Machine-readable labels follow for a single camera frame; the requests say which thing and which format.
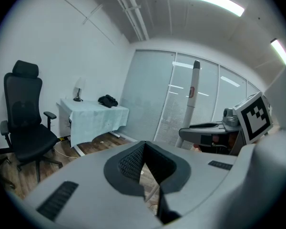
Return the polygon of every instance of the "chair armrest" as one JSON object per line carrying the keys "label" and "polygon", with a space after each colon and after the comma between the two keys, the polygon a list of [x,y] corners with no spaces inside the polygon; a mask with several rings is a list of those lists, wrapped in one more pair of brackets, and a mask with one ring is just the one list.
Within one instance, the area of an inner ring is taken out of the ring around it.
{"label": "chair armrest", "polygon": [[1,121],[0,123],[0,133],[1,135],[8,135],[10,132],[9,132],[9,128],[8,128],[8,121],[5,120],[5,121]]}
{"label": "chair armrest", "polygon": [[53,113],[51,113],[51,112],[49,112],[49,111],[43,112],[43,114],[44,114],[45,116],[47,116],[48,118],[50,118],[51,120],[56,119],[56,115],[53,114]]}

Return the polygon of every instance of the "chair headrest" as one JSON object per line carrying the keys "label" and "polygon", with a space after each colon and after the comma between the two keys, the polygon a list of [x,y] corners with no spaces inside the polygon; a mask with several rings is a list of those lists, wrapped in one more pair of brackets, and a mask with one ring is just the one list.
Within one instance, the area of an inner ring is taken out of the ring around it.
{"label": "chair headrest", "polygon": [[37,78],[38,66],[33,63],[18,60],[13,68],[13,74],[18,77]]}

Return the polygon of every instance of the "ceiling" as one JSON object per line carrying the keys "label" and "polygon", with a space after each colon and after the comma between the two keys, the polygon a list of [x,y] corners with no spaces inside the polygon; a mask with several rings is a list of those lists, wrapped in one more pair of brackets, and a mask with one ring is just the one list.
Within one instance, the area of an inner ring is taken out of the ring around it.
{"label": "ceiling", "polygon": [[[97,1],[130,42],[138,41],[117,0]],[[285,22],[268,0],[231,1],[245,8],[241,17],[199,0],[169,0],[169,5],[168,0],[136,0],[150,38],[190,38],[218,50],[229,44],[230,53],[269,84],[285,67],[270,45],[278,38],[286,50]]]}

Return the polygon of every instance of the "table lamp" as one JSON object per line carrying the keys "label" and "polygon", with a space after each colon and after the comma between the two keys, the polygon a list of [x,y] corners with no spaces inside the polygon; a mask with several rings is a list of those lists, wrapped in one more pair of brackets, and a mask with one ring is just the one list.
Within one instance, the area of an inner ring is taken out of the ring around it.
{"label": "table lamp", "polygon": [[75,84],[75,88],[78,88],[78,92],[77,92],[76,97],[73,98],[74,101],[77,101],[77,102],[81,102],[81,101],[82,101],[82,99],[81,99],[81,97],[80,97],[80,90],[81,90],[81,89],[84,89],[85,83],[86,83],[86,80],[85,80],[84,78],[82,78],[82,77],[80,77],[80,78],[77,80],[77,82],[76,82],[76,84]]}

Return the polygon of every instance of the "black bag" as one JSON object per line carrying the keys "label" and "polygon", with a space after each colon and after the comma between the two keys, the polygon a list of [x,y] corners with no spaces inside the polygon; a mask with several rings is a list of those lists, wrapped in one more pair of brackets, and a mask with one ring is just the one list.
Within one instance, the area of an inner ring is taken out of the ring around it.
{"label": "black bag", "polygon": [[115,100],[115,98],[108,94],[106,96],[100,97],[98,102],[108,108],[111,108],[112,106],[118,106],[118,102]]}

